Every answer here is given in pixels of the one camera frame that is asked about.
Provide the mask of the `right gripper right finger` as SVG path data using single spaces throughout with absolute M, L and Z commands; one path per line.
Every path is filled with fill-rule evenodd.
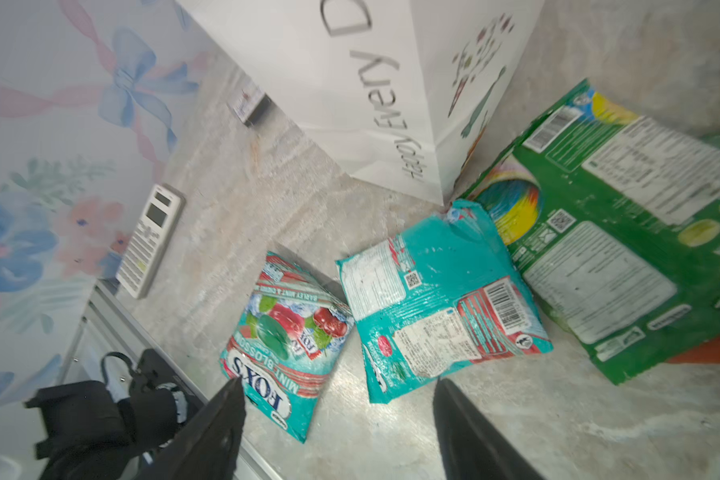
M 539 479 L 538 471 L 449 379 L 437 382 L 433 415 L 448 479 Z

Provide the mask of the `green red Fox's bag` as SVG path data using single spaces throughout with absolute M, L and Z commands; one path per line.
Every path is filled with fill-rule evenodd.
M 354 326 L 345 300 L 300 265 L 268 252 L 220 354 L 221 370 L 242 381 L 253 406 L 305 443 L 323 388 Z

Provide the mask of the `orange green snack bag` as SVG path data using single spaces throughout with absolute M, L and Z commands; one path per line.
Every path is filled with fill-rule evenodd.
M 670 364 L 720 365 L 720 337 L 668 360 Z

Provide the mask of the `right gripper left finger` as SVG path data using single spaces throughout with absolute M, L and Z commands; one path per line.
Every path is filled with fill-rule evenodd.
M 229 380 L 137 477 L 231 479 L 242 441 L 245 401 L 242 379 Z

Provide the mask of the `white paper gift bag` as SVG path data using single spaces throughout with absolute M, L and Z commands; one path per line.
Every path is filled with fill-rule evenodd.
M 349 176 L 445 204 L 539 1 L 187 1 L 185 10 Z

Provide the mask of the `teal candy bag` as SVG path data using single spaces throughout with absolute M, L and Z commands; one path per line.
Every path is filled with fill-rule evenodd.
M 475 202 L 457 200 L 337 269 L 373 404 L 470 365 L 553 350 L 530 288 Z

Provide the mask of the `green Fox's candy bag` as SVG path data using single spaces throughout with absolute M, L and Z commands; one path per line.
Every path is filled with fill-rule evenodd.
M 582 81 L 466 189 L 541 310 L 614 384 L 720 363 L 720 134 L 694 138 Z

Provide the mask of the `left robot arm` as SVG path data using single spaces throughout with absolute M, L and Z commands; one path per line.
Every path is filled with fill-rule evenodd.
M 46 432 L 34 446 L 42 479 L 121 479 L 151 464 L 204 405 L 153 348 L 136 362 L 108 352 L 99 369 L 101 380 L 43 388 L 24 402 Z

